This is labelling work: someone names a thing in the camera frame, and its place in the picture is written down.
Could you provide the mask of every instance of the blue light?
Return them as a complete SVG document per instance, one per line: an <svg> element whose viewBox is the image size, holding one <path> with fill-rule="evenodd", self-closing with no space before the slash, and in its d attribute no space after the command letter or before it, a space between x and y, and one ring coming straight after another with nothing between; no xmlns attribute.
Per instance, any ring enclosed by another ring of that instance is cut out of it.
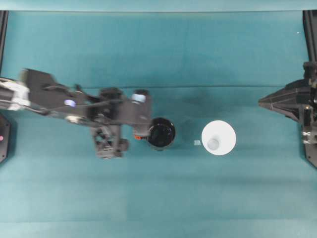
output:
<svg viewBox="0 0 317 238"><path fill-rule="evenodd" d="M76 102L71 100L71 99L66 99L64 101L64 104L67 105L67 106L71 106L71 107L75 107L76 106Z"/></svg>

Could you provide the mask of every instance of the black cup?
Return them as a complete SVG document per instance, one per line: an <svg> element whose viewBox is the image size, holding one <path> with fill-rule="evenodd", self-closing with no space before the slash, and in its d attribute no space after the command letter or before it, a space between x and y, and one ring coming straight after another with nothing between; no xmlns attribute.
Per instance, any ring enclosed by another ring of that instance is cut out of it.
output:
<svg viewBox="0 0 317 238"><path fill-rule="evenodd" d="M164 150L172 144L175 134L175 127L172 122L165 118L155 118L152 120L150 135L146 140L154 149Z"/></svg>

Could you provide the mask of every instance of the teal table surface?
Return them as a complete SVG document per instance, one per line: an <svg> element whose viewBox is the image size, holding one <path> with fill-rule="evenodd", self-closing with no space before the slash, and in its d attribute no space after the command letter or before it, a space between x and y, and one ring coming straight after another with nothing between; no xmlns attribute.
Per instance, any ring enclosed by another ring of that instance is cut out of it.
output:
<svg viewBox="0 0 317 238"><path fill-rule="evenodd" d="M317 170L300 128L257 105L302 77L301 16L11 12L2 76L28 67L91 94L147 88L176 139L158 152L124 126L130 150L102 160L86 127L3 112L13 131L0 237L315 237ZM220 157L194 144L217 119L237 134Z"/></svg>

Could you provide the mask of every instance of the wire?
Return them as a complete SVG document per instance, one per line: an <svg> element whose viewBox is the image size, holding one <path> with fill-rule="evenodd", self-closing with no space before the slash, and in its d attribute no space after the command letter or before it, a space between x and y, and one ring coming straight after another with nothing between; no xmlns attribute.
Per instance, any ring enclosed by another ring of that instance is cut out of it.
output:
<svg viewBox="0 0 317 238"><path fill-rule="evenodd" d="M29 106L26 106L26 105L22 105L22 104L19 104L19 103L16 103L16 102L13 102L13 101L10 101L10 100L4 100L4 99L0 99L0 103L8 103L8 104L17 104L31 112L34 112L34 113L38 113L38 114L42 114L42 115L45 115L45 114L48 114L49 111L47 109L35 109L35 108L32 108L32 107L29 107Z"/></svg>

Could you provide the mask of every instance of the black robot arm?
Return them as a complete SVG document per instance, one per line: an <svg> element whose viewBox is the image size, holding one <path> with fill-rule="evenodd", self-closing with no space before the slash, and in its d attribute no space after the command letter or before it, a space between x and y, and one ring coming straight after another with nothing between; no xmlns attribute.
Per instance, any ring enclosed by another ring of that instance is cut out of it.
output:
<svg viewBox="0 0 317 238"><path fill-rule="evenodd" d="M136 90L127 98L118 88L105 88L91 96L78 85L72 90L52 75L31 69L22 72L20 81L0 78L1 109L26 109L88 126L102 158L122 157L128 149L128 141L121 138L123 124L133 127L136 136L149 135L151 103L146 90Z"/></svg>

